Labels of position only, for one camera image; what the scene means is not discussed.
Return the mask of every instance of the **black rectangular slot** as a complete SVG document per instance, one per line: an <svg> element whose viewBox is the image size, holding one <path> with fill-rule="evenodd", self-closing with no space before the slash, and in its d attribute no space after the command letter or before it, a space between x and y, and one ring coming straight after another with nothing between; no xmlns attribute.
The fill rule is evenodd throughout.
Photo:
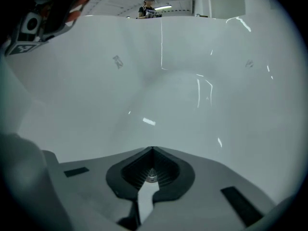
<svg viewBox="0 0 308 231"><path fill-rule="evenodd" d="M72 177L75 175L80 175L83 173L88 172L89 170L86 167L80 167L80 168L75 168L72 170L68 170L68 171L64 171L64 174L66 175L66 177Z"/></svg>
<svg viewBox="0 0 308 231"><path fill-rule="evenodd" d="M263 215L235 188L227 187L220 190L241 218L246 227L259 221Z"/></svg>

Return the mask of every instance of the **ceiling light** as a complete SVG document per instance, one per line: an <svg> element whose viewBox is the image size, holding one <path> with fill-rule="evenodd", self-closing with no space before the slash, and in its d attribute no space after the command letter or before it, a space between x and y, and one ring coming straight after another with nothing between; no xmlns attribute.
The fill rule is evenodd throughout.
<svg viewBox="0 0 308 231"><path fill-rule="evenodd" d="M172 8L172 6L171 5L162 6L162 7L155 8L155 10L163 10L163 9L167 9L167 8Z"/></svg>

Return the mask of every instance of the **black t-shirt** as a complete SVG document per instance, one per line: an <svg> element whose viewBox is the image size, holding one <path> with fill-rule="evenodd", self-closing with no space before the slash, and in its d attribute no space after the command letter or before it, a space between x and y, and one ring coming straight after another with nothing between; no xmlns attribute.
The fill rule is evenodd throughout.
<svg viewBox="0 0 308 231"><path fill-rule="evenodd" d="M154 8L148 8L148 7L140 7L139 8L139 13L142 13L142 16L145 16L145 14L146 14L146 10L155 10Z"/></svg>

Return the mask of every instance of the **white curved surface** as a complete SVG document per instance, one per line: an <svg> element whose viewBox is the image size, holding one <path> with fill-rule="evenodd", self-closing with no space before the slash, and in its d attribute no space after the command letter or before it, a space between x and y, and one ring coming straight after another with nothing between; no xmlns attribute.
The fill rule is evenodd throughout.
<svg viewBox="0 0 308 231"><path fill-rule="evenodd" d="M307 156L307 59L293 29L275 11L82 17L7 58L33 97L18 133L59 162L180 150L227 165L278 203L297 190Z"/></svg>

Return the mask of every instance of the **person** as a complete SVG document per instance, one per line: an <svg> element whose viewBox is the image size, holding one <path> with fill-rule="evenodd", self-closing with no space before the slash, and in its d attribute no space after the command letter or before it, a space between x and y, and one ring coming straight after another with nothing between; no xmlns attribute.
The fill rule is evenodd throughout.
<svg viewBox="0 0 308 231"><path fill-rule="evenodd" d="M152 5L155 3L155 0L144 0L143 1L143 6L139 8L138 12L138 19L148 19L150 18L149 15L147 16L147 11L148 10L153 10L155 9L152 7Z"/></svg>

